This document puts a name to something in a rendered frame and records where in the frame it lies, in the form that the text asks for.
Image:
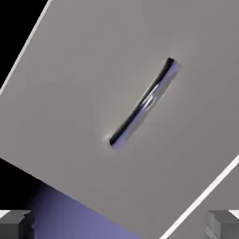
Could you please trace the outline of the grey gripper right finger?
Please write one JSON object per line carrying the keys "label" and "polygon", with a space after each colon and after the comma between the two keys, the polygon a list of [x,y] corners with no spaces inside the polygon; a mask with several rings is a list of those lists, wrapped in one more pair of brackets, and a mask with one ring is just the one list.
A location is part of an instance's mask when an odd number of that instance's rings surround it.
{"label": "grey gripper right finger", "polygon": [[205,239],[239,239],[239,218],[228,210],[208,210]]}

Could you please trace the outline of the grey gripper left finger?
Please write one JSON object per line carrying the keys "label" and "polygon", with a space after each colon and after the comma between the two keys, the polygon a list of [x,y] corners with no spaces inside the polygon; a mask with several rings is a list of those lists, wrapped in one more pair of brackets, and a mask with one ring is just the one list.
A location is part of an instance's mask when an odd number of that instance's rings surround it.
{"label": "grey gripper left finger", "polygon": [[35,239],[31,210],[5,210],[0,217],[0,239]]}

